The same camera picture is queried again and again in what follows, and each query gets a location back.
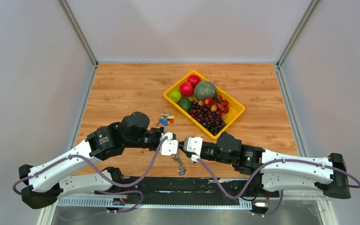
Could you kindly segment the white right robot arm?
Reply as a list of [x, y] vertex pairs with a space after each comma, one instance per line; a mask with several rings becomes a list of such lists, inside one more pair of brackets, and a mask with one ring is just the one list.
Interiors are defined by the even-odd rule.
[[192, 161], [207, 160], [231, 165], [235, 171], [249, 175], [250, 192], [262, 195], [279, 190], [321, 190], [324, 196], [350, 199], [346, 165], [341, 154], [327, 157], [299, 157], [243, 144], [224, 132], [216, 143], [201, 137], [186, 137], [180, 149]]

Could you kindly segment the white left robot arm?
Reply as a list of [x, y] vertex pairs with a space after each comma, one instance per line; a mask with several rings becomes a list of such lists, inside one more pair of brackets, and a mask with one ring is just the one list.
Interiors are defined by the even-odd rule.
[[[176, 135], [165, 128], [148, 129], [149, 117], [142, 112], [134, 112], [108, 126], [99, 127], [71, 150], [39, 166], [19, 167], [19, 182], [25, 184], [22, 190], [13, 185], [13, 190], [32, 209], [52, 205], [58, 199], [82, 192], [119, 194], [124, 188], [136, 186], [151, 170], [158, 154], [175, 155], [179, 142]], [[96, 167], [114, 156], [121, 155], [126, 148], [140, 148], [154, 151], [154, 156], [138, 179], [125, 183], [118, 168]]]

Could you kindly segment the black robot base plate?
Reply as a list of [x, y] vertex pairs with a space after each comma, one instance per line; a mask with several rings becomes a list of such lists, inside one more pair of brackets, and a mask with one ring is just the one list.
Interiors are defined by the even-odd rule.
[[[221, 180], [223, 188], [230, 195], [237, 195], [247, 180]], [[128, 190], [138, 190], [143, 193], [141, 204], [154, 205], [236, 205], [239, 200], [233, 200], [224, 195], [213, 179], [181, 178], [181, 177], [146, 177], [140, 183], [131, 187], [112, 186], [106, 191], [116, 193]], [[268, 192], [248, 187], [241, 197], [251, 200], [255, 197], [266, 197]]]

